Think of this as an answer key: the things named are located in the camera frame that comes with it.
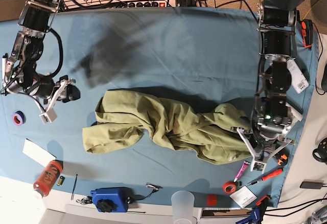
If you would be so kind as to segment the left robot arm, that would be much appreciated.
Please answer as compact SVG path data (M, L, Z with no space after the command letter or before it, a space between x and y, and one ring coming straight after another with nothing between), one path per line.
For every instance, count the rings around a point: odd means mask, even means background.
M287 103L292 77L287 64L296 58L295 28L297 6L304 0L262 0L258 4L258 31L261 51L258 86L249 121L250 130L237 132L252 156L250 170L264 172L267 161L280 159L279 153L291 143L286 135L293 114Z

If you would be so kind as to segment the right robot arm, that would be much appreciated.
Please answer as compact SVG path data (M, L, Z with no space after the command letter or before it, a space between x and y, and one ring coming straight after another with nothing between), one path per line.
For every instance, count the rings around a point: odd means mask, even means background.
M53 80L63 66L63 45L51 25L62 3L63 0L26 0L18 20L22 30L16 35L11 53L2 57L1 95L21 94L32 98L44 124L52 123L57 118L54 111L57 101L68 103L80 98L75 79L64 75L57 82ZM59 63L53 72L43 75L36 68L43 54L43 41L47 33L57 39Z

